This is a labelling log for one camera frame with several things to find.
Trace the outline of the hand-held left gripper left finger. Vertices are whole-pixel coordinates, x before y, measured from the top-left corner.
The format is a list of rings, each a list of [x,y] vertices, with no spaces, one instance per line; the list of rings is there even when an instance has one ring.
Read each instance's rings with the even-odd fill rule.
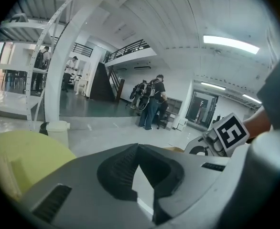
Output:
[[[33,185],[21,199],[29,211],[57,185],[71,188],[63,205],[51,221],[60,229],[149,229],[152,221],[137,202],[112,197],[97,179],[98,166],[127,146],[73,159]]]

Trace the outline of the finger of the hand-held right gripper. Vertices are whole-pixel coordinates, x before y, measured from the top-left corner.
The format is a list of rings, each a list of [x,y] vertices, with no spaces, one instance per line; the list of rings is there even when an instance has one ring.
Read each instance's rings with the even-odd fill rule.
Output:
[[[209,154],[209,148],[202,145],[195,145],[191,150],[190,154],[194,155],[208,155]]]
[[[189,152],[195,145],[202,145],[204,147],[208,146],[204,138],[202,136],[198,136],[188,143],[184,151]]]

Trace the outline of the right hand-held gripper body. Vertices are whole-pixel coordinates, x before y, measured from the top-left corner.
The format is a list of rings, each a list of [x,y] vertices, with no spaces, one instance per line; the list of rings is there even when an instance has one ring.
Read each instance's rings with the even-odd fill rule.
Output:
[[[213,156],[231,157],[234,150],[244,145],[249,138],[249,132],[239,118],[231,113],[212,124],[210,130],[203,133]]]

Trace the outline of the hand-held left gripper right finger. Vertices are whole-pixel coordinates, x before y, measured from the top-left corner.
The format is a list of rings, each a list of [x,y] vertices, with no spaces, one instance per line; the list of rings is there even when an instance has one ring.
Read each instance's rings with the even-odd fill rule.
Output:
[[[139,167],[153,189],[152,222],[159,226],[200,200],[222,174],[228,157],[194,155],[139,145]]]

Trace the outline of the small cardboard box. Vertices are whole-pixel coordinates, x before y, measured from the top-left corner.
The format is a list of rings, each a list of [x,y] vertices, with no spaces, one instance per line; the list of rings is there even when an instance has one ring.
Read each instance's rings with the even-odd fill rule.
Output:
[[[183,149],[180,149],[180,148],[178,148],[178,147],[174,147],[174,146],[171,146],[171,147],[165,147],[164,149],[166,149],[166,150],[170,150],[170,151],[175,151],[175,152],[181,152],[181,153],[183,153],[183,152],[184,152],[184,150],[183,150]]]

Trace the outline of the small white cabinet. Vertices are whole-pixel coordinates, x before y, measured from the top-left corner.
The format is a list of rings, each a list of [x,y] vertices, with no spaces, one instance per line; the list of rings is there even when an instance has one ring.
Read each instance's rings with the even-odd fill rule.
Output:
[[[177,125],[177,129],[180,130],[180,131],[183,131],[184,128],[186,127],[186,125],[187,125],[187,122],[188,122],[188,120],[186,118],[181,118],[179,120],[178,125]]]

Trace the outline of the black double door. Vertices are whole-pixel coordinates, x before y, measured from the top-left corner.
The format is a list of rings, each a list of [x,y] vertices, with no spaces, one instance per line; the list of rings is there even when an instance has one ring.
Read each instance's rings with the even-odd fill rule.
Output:
[[[207,130],[212,123],[218,96],[194,90],[186,114],[187,124],[198,130]]]

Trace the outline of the long ceiling light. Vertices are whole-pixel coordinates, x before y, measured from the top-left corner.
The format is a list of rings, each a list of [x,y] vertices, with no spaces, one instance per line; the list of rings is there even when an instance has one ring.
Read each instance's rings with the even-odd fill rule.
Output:
[[[225,37],[204,35],[203,41],[206,44],[216,44],[216,45],[232,47],[232,48],[249,52],[254,55],[256,55],[259,51],[259,47],[257,46],[239,40],[225,38]]]
[[[262,102],[260,100],[257,100],[257,99],[255,99],[253,97],[250,97],[250,96],[246,95],[246,94],[243,94],[242,96],[247,98],[247,99],[249,99],[249,100],[251,100],[251,101],[253,101],[253,102],[256,102],[258,104],[262,104]]]
[[[212,87],[212,88],[219,89],[219,90],[222,90],[222,91],[226,90],[225,87],[214,85],[214,84],[210,84],[210,83],[206,83],[206,82],[201,82],[201,85]]]

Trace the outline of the grey cubby shelf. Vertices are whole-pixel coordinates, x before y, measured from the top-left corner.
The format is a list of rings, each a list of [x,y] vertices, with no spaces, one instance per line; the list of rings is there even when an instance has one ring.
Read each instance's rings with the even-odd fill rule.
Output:
[[[172,99],[172,98],[168,98],[167,99],[167,112],[174,114],[174,115],[178,115],[179,111],[181,109],[182,106],[182,101],[181,100],[177,100],[177,99]]]

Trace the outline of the yellow round table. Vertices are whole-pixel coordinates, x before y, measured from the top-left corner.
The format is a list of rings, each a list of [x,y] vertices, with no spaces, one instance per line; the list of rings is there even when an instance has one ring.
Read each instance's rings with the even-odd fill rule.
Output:
[[[32,186],[76,158],[57,140],[29,130],[0,133],[0,155],[10,161],[20,158]]]

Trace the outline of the person's printed t-shirt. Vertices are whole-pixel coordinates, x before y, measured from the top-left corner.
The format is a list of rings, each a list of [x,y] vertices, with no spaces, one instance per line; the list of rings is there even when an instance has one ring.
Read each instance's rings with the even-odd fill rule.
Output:
[[[270,25],[267,28],[266,39],[271,70],[258,96],[269,122],[276,130],[280,129],[280,30]]]

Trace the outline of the black bag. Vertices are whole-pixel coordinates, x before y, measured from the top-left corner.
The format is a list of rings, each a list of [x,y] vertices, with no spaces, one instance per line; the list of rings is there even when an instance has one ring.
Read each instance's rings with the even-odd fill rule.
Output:
[[[47,132],[47,129],[46,129],[48,124],[49,124],[49,122],[44,122],[40,125],[40,130],[39,130],[40,134],[48,135],[48,132]]]

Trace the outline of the dark staircase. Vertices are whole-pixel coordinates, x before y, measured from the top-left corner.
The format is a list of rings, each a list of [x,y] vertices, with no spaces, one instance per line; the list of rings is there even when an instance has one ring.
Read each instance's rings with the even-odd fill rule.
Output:
[[[99,62],[92,82],[89,99],[118,103],[121,99],[125,80],[119,79],[113,66],[106,67]]]

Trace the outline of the white metal shelf rack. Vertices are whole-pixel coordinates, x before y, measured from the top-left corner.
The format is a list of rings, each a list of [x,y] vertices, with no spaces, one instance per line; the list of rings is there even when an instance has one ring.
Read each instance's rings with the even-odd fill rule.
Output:
[[[0,24],[0,43],[33,46],[29,59],[0,63],[0,70],[27,73],[25,90],[22,93],[0,90],[0,111],[25,116],[31,130],[37,120],[37,116],[32,115],[32,109],[40,107],[44,96],[43,93],[38,96],[31,93],[32,74],[42,73],[43,77],[46,77],[49,68],[34,68],[37,54],[44,46],[49,47],[50,54],[54,52],[59,41],[56,37],[58,26],[67,25],[71,21],[73,10],[74,0],[17,0],[6,21]]]

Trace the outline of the row of black chairs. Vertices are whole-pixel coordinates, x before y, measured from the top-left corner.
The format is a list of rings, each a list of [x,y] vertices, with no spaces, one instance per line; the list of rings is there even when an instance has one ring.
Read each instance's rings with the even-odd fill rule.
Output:
[[[26,84],[27,73],[25,71],[5,70],[1,86],[9,86],[11,89]]]

